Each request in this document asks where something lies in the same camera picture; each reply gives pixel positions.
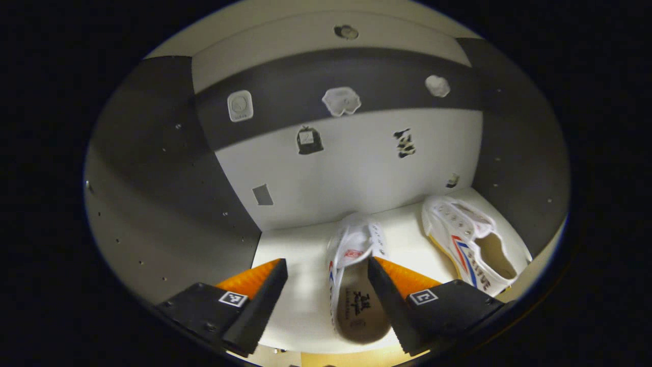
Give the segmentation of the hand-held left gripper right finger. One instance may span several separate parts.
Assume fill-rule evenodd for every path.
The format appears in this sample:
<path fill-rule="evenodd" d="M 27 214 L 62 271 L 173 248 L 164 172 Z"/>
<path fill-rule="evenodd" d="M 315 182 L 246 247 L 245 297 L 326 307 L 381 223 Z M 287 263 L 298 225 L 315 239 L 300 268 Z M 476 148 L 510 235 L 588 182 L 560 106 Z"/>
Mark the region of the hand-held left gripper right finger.
<path fill-rule="evenodd" d="M 379 256 L 368 261 L 368 279 L 401 348 L 412 356 L 458 351 L 505 309 L 464 281 L 442 283 Z"/>

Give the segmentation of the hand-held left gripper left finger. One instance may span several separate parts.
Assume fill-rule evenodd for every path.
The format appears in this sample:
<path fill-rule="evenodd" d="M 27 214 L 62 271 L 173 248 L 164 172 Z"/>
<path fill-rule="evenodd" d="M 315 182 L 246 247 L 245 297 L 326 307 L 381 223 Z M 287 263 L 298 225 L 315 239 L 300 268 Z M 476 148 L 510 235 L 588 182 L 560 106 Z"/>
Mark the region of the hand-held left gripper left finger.
<path fill-rule="evenodd" d="M 218 351 L 253 354 L 287 281 L 277 258 L 216 285 L 196 282 L 156 304 L 175 327 Z"/>

